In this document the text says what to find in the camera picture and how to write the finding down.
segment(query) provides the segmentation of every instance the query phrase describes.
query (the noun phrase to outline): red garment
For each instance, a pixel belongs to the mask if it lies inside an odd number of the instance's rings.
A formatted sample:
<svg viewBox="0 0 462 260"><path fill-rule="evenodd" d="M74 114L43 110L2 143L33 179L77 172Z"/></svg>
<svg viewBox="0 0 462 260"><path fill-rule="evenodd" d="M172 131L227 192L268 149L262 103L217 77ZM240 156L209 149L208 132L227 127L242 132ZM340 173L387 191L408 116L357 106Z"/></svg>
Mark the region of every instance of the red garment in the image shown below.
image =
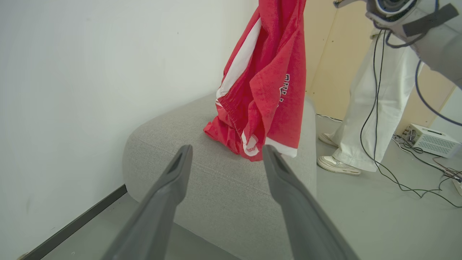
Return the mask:
<svg viewBox="0 0 462 260"><path fill-rule="evenodd" d="M295 157L305 95L306 0L260 0L225 67L218 116L204 132L235 154L261 161L271 144Z"/></svg>

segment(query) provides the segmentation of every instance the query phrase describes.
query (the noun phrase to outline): gray sofa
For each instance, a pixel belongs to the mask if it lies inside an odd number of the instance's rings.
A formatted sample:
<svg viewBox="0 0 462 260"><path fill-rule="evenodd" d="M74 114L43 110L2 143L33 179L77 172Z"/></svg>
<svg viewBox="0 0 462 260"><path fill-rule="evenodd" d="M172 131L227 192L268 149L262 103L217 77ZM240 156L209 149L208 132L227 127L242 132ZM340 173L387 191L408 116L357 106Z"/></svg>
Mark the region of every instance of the gray sofa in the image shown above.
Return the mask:
<svg viewBox="0 0 462 260"><path fill-rule="evenodd" d="M142 200L177 150L191 144L188 191L175 223L242 260L291 259L282 211L269 192L263 163L235 155L202 131L216 115L211 94L136 129L123 156L128 193ZM284 159L314 196L315 133L315 111L306 100L298 155Z"/></svg>

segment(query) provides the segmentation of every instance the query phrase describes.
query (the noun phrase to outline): white sneaker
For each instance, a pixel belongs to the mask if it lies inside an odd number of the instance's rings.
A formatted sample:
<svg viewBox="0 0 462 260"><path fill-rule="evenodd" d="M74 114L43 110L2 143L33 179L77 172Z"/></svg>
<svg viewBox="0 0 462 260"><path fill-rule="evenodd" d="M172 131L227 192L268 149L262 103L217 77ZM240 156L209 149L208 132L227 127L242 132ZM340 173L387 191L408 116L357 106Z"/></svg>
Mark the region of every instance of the white sneaker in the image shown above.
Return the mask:
<svg viewBox="0 0 462 260"><path fill-rule="evenodd" d="M332 145L334 147L339 147L336 143L334 143L331 139L330 139L330 136L329 134L320 134L319 137L318 137L319 140L321 140L321 142L323 143L326 143L328 145Z"/></svg>
<svg viewBox="0 0 462 260"><path fill-rule="evenodd" d="M317 160L319 167L333 173L344 173L349 175L359 175L361 170L353 166L349 166L332 156L320 156Z"/></svg>

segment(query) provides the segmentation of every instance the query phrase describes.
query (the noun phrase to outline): electronic device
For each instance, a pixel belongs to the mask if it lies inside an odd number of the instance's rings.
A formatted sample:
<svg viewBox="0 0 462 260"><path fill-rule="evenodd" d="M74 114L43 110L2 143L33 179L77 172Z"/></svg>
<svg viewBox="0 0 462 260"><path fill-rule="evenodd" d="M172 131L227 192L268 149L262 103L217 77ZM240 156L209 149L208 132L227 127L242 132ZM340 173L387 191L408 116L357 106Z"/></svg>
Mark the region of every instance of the electronic device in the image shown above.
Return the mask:
<svg viewBox="0 0 462 260"><path fill-rule="evenodd" d="M456 139L443 132L416 124L408 126L404 130L402 138L414 148L420 148L424 152L445 158L452 158L462 146Z"/></svg>

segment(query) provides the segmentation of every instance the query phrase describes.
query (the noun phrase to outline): wooden panel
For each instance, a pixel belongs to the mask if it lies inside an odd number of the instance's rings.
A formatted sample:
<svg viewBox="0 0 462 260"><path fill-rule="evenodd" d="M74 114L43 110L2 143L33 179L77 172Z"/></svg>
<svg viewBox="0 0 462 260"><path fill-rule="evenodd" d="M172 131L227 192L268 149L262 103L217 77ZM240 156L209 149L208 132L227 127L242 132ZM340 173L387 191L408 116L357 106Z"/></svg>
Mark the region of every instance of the wooden panel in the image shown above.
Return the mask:
<svg viewBox="0 0 462 260"><path fill-rule="evenodd" d="M443 108L444 103L455 87L454 83L440 73L430 70L427 65L422 68L419 76L419 88L425 100L436 111L440 111ZM410 123L429 127L435 118L436 115L422 103L414 88L407 102L401 122L396 129L396 133L401 134Z"/></svg>
<svg viewBox="0 0 462 260"><path fill-rule="evenodd" d="M337 8L332 1L310 0L306 3L304 28L307 90L311 88L336 12Z"/></svg>
<svg viewBox="0 0 462 260"><path fill-rule="evenodd" d="M364 16L365 3L337 11L328 42L307 94L316 112L343 118L349 103L350 84L371 44L372 23Z"/></svg>

